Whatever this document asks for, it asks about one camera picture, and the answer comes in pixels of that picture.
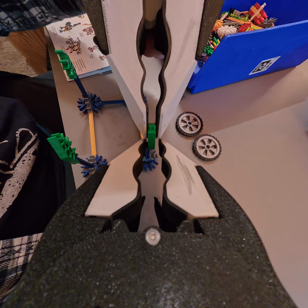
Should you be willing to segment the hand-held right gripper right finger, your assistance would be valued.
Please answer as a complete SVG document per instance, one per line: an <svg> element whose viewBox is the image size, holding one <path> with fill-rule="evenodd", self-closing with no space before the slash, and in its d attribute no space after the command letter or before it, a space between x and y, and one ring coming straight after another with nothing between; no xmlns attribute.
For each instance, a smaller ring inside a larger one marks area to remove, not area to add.
<svg viewBox="0 0 308 308"><path fill-rule="evenodd" d="M219 213L206 189L199 170L169 143L159 141L163 185L162 210L168 219L217 218Z"/></svg>

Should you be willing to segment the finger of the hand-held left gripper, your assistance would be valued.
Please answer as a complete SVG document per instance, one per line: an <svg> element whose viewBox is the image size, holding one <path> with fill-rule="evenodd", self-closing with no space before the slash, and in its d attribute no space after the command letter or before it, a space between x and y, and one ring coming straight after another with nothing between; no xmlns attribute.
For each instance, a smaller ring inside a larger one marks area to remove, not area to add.
<svg viewBox="0 0 308 308"><path fill-rule="evenodd" d="M109 49L107 61L134 123L146 136L148 106L143 95L145 68L139 51L144 14L142 0L103 1Z"/></svg>
<svg viewBox="0 0 308 308"><path fill-rule="evenodd" d="M195 60L204 0L163 1L167 53L159 74L161 95L156 106L156 137L161 138L197 65Z"/></svg>

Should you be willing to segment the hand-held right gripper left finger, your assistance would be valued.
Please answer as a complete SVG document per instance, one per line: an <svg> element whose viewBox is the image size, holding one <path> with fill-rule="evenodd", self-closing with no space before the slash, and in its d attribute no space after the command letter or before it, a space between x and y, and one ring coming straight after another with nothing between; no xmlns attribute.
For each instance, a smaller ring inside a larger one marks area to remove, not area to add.
<svg viewBox="0 0 308 308"><path fill-rule="evenodd" d="M138 195L140 184L133 174L133 167L141 156L139 148L144 141L139 140L108 163L108 169L85 212L86 217L130 217L131 210L128 210L128 214L124 211Z"/></svg>

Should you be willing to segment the pile of colourful toy pieces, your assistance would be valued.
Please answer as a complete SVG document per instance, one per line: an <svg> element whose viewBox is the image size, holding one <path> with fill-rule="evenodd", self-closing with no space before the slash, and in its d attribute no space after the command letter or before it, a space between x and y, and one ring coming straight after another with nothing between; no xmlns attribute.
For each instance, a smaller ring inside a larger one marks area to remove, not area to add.
<svg viewBox="0 0 308 308"><path fill-rule="evenodd" d="M247 11L238 11L234 8L223 11L215 22L202 56L197 61L197 69L202 68L206 60L217 49L222 38L227 35L273 27L277 18L269 18L264 11L265 6L265 3L260 5L256 2Z"/></svg>

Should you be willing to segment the blue bin with white label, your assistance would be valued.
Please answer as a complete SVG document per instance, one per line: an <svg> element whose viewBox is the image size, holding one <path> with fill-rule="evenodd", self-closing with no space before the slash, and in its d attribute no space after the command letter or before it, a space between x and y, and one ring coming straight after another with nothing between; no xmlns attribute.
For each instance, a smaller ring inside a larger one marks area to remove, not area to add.
<svg viewBox="0 0 308 308"><path fill-rule="evenodd" d="M295 67L308 58L308 1L227 0L222 11L250 9L256 2L266 3L268 17L275 17L274 27L229 34L193 73L188 88L192 94Z"/></svg>

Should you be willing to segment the blue yellow toy rod frame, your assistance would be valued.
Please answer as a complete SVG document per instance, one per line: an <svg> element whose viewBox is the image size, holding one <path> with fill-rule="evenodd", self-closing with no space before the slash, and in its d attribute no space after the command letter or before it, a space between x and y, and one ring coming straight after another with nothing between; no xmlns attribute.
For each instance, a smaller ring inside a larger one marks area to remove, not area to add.
<svg viewBox="0 0 308 308"><path fill-rule="evenodd" d="M84 178L90 177L95 171L101 166L106 165L108 162L102 156L97 155L96 152L96 141L95 141L95 130L94 130L94 112L98 113L104 105L114 105L125 103L124 100L107 100L102 101L99 96L87 92L82 85L79 77L74 80L79 90L81 91L82 98L77 100L77 107L83 114L88 115L89 129L90 129L90 145L91 145L91 156L86 160L81 159L79 156L76 159L81 165L81 174Z"/></svg>

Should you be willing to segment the person's left forearm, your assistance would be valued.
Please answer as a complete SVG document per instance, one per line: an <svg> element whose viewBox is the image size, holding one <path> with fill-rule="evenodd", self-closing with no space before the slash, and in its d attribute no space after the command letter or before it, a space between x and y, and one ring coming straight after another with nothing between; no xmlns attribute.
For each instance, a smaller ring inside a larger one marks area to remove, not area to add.
<svg viewBox="0 0 308 308"><path fill-rule="evenodd" d="M80 0L1 0L0 36L36 30L84 13L86 9Z"/></svg>

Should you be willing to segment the toy instruction sheet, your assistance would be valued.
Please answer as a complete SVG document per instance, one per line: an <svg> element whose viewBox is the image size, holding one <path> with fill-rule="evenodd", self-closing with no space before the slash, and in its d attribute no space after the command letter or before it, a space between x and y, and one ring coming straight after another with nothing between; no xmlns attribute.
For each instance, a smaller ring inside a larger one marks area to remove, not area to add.
<svg viewBox="0 0 308 308"><path fill-rule="evenodd" d="M52 23L47 30L55 49L68 54L79 78L111 70L93 41L94 29L86 13Z"/></svg>

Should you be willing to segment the black toy wheel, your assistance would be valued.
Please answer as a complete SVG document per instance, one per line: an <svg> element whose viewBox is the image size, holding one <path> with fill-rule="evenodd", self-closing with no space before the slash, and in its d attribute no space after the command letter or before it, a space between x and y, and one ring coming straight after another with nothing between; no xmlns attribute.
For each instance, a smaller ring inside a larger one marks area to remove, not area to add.
<svg viewBox="0 0 308 308"><path fill-rule="evenodd" d="M203 161L214 161L221 154L221 144L217 138L203 134L195 138L192 150Z"/></svg>
<svg viewBox="0 0 308 308"><path fill-rule="evenodd" d="M175 122L175 128L186 137L194 137L202 131L203 121L198 114L187 111L179 114Z"/></svg>

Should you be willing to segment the person's dark printed shirt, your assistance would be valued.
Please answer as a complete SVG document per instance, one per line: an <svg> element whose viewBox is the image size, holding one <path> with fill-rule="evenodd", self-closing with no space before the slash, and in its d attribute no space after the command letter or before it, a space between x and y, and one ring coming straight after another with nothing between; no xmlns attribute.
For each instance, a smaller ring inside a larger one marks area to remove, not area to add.
<svg viewBox="0 0 308 308"><path fill-rule="evenodd" d="M47 140L64 133L52 71L1 71L0 109L0 239L9 240L42 233L75 182Z"/></svg>

